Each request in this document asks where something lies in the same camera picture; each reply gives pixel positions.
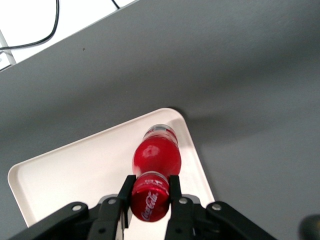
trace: gray surface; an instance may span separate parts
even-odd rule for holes
[[[25,228],[11,166],[162,107],[184,115],[217,199],[297,239],[320,212],[319,12],[140,0],[1,72],[0,239]]]

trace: bottle label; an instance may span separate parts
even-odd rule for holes
[[[149,221],[152,211],[155,208],[157,199],[158,199],[158,193],[152,194],[151,191],[148,192],[148,196],[145,198],[145,209],[143,212],[141,212],[141,217],[145,221]]]

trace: screw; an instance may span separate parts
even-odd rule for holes
[[[116,203],[116,199],[114,199],[114,198],[112,198],[112,199],[110,199],[109,201],[108,201],[108,204],[115,204]]]
[[[220,211],[222,209],[222,207],[218,203],[214,203],[211,207],[216,211]]]
[[[72,211],[79,211],[82,208],[81,205],[75,205],[72,207]]]
[[[179,199],[179,203],[181,204],[186,204],[188,202],[188,200],[185,197],[182,197]]]

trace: plastic bottle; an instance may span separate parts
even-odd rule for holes
[[[178,175],[181,156],[175,131],[164,124],[152,126],[136,149],[132,171],[137,175],[132,189],[131,210],[142,221],[163,218],[170,205],[169,177]]]

